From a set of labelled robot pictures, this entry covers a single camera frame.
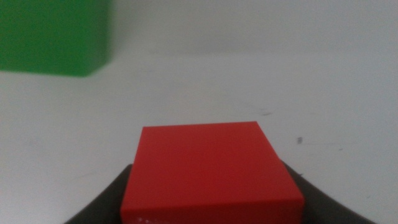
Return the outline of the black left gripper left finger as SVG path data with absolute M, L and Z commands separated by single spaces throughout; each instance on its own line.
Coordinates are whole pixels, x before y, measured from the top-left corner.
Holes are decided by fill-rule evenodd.
M 123 171 L 87 206 L 65 224 L 122 224 L 120 209 L 132 164 Z

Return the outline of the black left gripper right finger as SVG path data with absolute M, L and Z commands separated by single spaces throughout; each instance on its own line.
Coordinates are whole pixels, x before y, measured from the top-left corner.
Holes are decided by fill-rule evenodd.
M 283 162 L 305 199 L 302 223 L 306 224 L 376 224 L 337 202 Z

